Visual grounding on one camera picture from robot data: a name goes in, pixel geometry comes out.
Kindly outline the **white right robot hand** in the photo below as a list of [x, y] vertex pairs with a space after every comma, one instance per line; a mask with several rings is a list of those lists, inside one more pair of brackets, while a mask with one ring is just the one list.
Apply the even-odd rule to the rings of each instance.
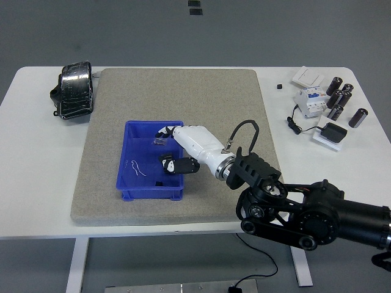
[[232, 140], [224, 145], [204, 126], [165, 126], [155, 135], [157, 139], [173, 138], [189, 155], [184, 160], [162, 158], [168, 173], [195, 173], [205, 164], [218, 180], [227, 179], [236, 156], [230, 151]]

